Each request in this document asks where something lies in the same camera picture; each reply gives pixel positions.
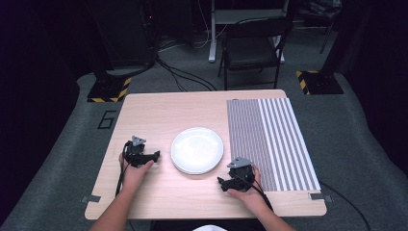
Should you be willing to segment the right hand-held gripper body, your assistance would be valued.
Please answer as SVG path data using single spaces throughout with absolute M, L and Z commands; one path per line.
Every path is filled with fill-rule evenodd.
M 248 191 L 255 181 L 252 162 L 243 157 L 236 157 L 229 165 L 229 180 L 225 181 L 225 189 L 234 189 L 241 192 Z

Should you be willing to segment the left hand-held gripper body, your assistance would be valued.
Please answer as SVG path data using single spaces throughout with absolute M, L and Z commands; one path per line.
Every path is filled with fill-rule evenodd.
M 124 144 L 122 156 L 132 167 L 139 167 L 150 161 L 149 157 L 143 154 L 144 143 L 145 139 L 133 136 Z

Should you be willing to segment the person's left hand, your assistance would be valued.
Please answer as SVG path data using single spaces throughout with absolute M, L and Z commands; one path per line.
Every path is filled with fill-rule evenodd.
M 153 161 L 147 162 L 141 167 L 132 167 L 123 157 L 119 158 L 120 165 L 122 167 L 122 186 L 121 193 L 135 194 L 147 171 L 154 165 Z

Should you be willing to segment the person's right hand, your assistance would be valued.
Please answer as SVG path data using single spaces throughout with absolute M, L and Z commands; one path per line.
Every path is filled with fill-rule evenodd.
M 252 184 L 252 187 L 247 192 L 240 192 L 234 189 L 230 189 L 227 191 L 230 196 L 233 196 L 240 200 L 245 207 L 249 204 L 266 204 L 262 196 L 263 189 L 261 185 L 260 171 L 255 165 L 252 166 L 252 170 L 255 174 L 255 181 Z

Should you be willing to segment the grey white striped mat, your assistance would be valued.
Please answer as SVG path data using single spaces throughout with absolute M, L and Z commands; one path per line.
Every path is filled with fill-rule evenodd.
M 265 191 L 320 189 L 288 98 L 229 100 L 227 114 L 231 156 L 260 169 Z

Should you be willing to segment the white round plate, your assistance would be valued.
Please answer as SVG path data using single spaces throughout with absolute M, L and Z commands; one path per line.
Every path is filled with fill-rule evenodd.
M 180 171 L 199 175 L 214 169 L 223 156 L 220 136 L 204 127 L 189 128 L 176 136 L 170 148 L 170 158 Z

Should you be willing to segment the person's white clothing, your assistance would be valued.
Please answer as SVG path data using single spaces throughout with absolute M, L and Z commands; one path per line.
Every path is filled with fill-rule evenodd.
M 208 225 L 197 227 L 193 229 L 192 231 L 227 231 L 227 230 L 217 225 L 208 224 Z

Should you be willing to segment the grey tape strip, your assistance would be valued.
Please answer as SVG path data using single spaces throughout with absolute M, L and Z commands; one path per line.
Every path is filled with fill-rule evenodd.
M 333 202 L 333 197 L 330 194 L 309 192 L 309 198 L 312 200 L 323 200 L 324 202 Z
M 87 203 L 87 204 L 89 202 L 98 203 L 100 201 L 100 198 L 101 198 L 101 196 L 98 196 L 98 195 L 92 195 L 92 194 L 85 195 L 85 196 L 82 197 L 81 202 Z

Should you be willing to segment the black yellow striped stand base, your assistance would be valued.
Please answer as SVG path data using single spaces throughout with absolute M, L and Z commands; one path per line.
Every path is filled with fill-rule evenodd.
M 120 102 L 130 86 L 131 78 L 113 79 L 109 82 L 96 81 L 89 94 L 88 102 Z
M 298 70 L 297 80 L 304 94 L 343 94 L 344 91 L 334 76 L 324 76 L 315 70 Z

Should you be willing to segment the dark equipment cabinet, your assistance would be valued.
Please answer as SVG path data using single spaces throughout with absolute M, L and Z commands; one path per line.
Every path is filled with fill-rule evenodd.
M 113 67 L 151 66 L 158 31 L 150 0 L 89 0 Z

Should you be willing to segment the black folding chair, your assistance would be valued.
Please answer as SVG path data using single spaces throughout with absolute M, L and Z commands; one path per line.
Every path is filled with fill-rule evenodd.
M 223 76 L 223 88 L 228 90 L 228 72 L 274 68 L 269 84 L 277 87 L 281 58 L 293 22 L 286 16 L 241 20 L 229 26 L 221 44 L 221 59 L 217 76 Z

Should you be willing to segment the white desk frame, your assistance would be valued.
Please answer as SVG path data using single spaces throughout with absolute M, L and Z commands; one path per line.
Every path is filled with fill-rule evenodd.
M 287 14 L 290 0 L 284 0 L 280 9 L 254 9 L 254 10 L 218 10 L 216 0 L 211 0 L 211 42 L 208 62 L 213 64 L 217 56 L 217 25 L 234 24 L 240 20 L 255 17 L 277 17 Z

